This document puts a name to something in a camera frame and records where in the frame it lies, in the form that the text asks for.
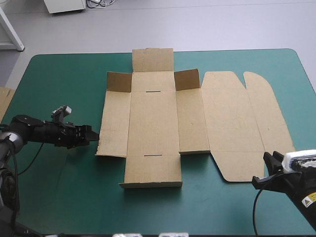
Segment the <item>green tabletop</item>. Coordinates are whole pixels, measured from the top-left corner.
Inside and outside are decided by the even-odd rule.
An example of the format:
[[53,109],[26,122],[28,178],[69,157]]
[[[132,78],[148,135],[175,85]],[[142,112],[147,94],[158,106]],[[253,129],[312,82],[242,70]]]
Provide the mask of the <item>green tabletop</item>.
[[[316,95],[291,49],[175,52],[175,70],[198,68],[262,75],[271,84],[295,148],[316,146]],[[29,63],[3,122],[17,114],[50,120],[67,104],[65,120],[100,131],[107,71],[131,72],[131,53],[37,55]],[[17,155],[19,170],[38,143]],[[20,176],[18,221],[41,233],[251,235],[256,190],[225,182],[210,155],[182,156],[182,188],[124,190],[125,159],[97,157],[97,142],[71,150],[45,144]],[[265,191],[257,207],[260,234],[315,234],[284,194]]]

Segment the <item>yellow warning sticker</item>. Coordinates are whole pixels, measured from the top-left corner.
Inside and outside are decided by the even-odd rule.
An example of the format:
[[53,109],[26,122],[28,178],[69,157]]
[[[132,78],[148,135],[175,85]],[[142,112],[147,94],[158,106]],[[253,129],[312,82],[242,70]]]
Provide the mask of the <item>yellow warning sticker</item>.
[[310,200],[312,200],[313,202],[316,201],[316,192],[309,194],[308,197],[310,198]]
[[302,200],[302,204],[307,208],[316,202],[316,193],[309,194]]

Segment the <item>black cable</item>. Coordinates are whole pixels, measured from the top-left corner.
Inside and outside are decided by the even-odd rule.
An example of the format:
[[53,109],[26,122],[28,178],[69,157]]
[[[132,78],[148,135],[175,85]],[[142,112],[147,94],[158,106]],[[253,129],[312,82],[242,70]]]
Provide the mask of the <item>black cable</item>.
[[8,144],[8,146],[10,148],[11,156],[13,157],[14,179],[15,179],[15,208],[13,210],[12,217],[11,217],[11,228],[12,228],[12,235],[11,235],[11,237],[13,237],[13,236],[40,237],[37,234],[33,234],[33,233],[19,233],[19,232],[16,231],[16,216],[17,216],[18,211],[20,210],[18,165],[17,165],[17,161],[16,161],[16,156],[15,156],[15,150],[14,150],[13,143],[8,138],[9,137],[7,137],[5,139],[5,142]]
[[26,167],[22,172],[18,173],[18,175],[21,175],[23,174],[24,172],[26,172],[30,167],[31,165],[34,163],[35,159],[38,157],[40,151],[41,151],[41,148],[43,147],[44,143],[41,144],[41,146],[39,147],[39,150],[38,152],[36,153],[36,155],[34,156],[33,160],[31,161],[31,163],[28,165],[28,167]]
[[256,205],[257,205],[257,200],[262,193],[263,189],[261,189],[255,198],[255,201],[253,203],[253,208],[252,208],[252,225],[253,225],[253,230],[255,231],[255,236],[258,236],[258,231],[257,231],[257,226],[256,226]]
[[282,170],[279,170],[272,178],[271,180],[266,183],[264,186],[262,186],[262,188],[260,189],[260,191],[257,193],[255,201],[253,203],[253,208],[252,208],[252,226],[253,226],[253,230],[255,232],[255,236],[259,236],[258,235],[258,231],[257,231],[257,225],[256,225],[256,206],[257,206],[257,201],[258,198],[260,196],[260,194],[262,193],[262,191],[277,177],[281,176],[283,174]]

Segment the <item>flattened cardboard box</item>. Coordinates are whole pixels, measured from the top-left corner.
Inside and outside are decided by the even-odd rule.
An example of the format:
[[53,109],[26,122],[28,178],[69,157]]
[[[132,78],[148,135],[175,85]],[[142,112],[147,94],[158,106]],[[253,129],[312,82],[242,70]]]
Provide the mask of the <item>flattened cardboard box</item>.
[[[257,85],[250,97],[234,73],[211,72],[201,89],[197,69],[173,71],[171,48],[133,50],[133,69],[132,74],[108,72],[97,151],[99,156],[126,157],[123,188],[181,186],[180,154],[209,153],[210,147],[226,180],[263,176],[265,146],[259,128],[270,123],[263,115],[258,126],[255,114],[261,117],[262,111],[254,113],[250,104],[249,98],[261,103]],[[272,89],[267,92],[276,108]],[[272,113],[281,115],[279,108]],[[285,122],[282,115],[277,118],[279,128]],[[288,131],[284,134],[289,138],[285,151],[292,141]]]
[[9,107],[9,104],[13,98],[15,90],[6,87],[0,87],[0,122]]

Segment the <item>robotic hand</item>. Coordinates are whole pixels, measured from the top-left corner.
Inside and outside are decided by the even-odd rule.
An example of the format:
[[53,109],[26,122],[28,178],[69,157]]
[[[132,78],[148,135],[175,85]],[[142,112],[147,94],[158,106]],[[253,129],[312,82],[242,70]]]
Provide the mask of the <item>robotic hand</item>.
[[316,231],[316,150],[265,153],[269,177],[253,177],[255,189],[285,193]]
[[[4,126],[0,134],[0,236],[41,236],[25,233],[25,228],[16,226],[15,218],[19,211],[18,176],[15,154],[28,141],[51,143],[57,147],[68,149],[89,145],[90,141],[98,141],[99,134],[92,131],[91,126],[76,126],[71,122],[63,123],[71,108],[62,106],[51,114],[52,121],[41,121],[26,115],[15,116],[8,126]],[[15,171],[8,166],[13,157]]]

